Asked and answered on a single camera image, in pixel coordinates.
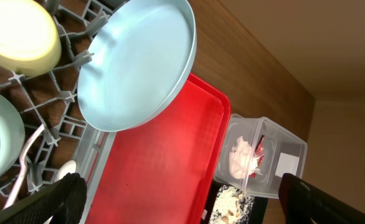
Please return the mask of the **white plastic spoon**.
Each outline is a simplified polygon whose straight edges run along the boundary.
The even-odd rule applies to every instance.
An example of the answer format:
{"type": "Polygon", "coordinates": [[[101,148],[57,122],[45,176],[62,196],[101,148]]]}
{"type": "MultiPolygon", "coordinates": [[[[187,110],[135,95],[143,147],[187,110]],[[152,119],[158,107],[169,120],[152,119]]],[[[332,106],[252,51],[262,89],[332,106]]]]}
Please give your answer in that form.
{"type": "MultiPolygon", "coordinates": [[[[67,161],[56,173],[54,178],[54,183],[61,180],[66,174],[68,173],[75,173],[77,168],[77,163],[75,160],[69,160],[67,161]]],[[[55,211],[54,215],[59,213],[59,210],[62,211],[63,204],[58,207],[58,209],[55,211]]],[[[53,219],[54,215],[52,215],[49,219],[47,219],[44,224],[50,224],[51,220],[53,219]]]]}

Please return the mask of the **red snack wrapper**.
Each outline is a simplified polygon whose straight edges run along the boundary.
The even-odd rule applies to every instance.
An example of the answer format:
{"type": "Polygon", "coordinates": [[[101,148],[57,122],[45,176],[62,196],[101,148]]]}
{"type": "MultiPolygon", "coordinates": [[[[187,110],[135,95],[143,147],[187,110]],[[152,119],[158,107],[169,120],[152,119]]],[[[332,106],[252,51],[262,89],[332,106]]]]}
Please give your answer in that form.
{"type": "Polygon", "coordinates": [[[260,165],[264,159],[265,153],[263,149],[264,135],[261,135],[261,138],[255,148],[254,158],[250,165],[254,165],[254,168],[251,169],[249,177],[255,178],[257,174],[260,172],[260,165]]]}

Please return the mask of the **white napkin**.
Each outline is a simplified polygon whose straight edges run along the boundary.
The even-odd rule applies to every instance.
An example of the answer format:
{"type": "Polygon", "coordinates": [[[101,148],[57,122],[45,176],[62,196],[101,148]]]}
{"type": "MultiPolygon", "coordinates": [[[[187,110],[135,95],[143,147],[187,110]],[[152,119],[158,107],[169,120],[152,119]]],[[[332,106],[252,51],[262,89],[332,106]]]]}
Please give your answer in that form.
{"type": "Polygon", "coordinates": [[[254,165],[250,165],[254,158],[255,149],[243,137],[237,138],[237,145],[229,152],[229,172],[235,179],[249,177],[254,165]]]}

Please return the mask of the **light blue plate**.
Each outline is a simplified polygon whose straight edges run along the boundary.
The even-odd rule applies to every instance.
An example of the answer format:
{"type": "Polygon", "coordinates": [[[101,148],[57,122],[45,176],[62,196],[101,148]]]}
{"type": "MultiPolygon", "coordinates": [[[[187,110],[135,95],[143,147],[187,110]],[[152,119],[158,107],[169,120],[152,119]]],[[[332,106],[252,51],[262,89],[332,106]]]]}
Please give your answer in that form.
{"type": "Polygon", "coordinates": [[[96,34],[82,65],[77,98],[92,127],[140,126],[175,99],[193,66],[196,21],[186,0],[131,0],[96,34]]]}

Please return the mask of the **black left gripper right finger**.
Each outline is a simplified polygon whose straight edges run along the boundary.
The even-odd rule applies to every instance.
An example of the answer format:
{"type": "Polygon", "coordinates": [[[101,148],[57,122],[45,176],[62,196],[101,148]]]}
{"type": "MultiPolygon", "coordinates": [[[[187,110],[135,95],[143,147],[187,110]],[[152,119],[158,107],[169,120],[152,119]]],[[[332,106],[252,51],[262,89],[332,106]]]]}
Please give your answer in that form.
{"type": "Polygon", "coordinates": [[[365,223],[365,213],[293,174],[283,174],[278,197],[287,224],[365,223]]]}

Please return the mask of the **yellow plastic cup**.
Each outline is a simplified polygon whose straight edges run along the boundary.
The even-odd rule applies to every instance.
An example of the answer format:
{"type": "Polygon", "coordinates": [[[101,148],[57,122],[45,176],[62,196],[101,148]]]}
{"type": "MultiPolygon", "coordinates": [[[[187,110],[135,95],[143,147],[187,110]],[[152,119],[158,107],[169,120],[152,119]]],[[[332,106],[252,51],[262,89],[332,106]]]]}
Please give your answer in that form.
{"type": "Polygon", "coordinates": [[[0,66],[27,76],[51,71],[62,53],[54,20],[37,2],[0,0],[0,66]]]}

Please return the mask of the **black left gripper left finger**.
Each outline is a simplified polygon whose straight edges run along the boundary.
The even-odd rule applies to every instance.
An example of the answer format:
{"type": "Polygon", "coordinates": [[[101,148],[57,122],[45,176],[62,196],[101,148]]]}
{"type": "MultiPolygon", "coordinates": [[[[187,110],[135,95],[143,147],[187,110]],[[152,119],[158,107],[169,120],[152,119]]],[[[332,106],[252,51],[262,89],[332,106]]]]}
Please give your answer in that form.
{"type": "Polygon", "coordinates": [[[78,173],[63,179],[0,211],[0,224],[79,224],[87,201],[87,185],[78,173]]]}

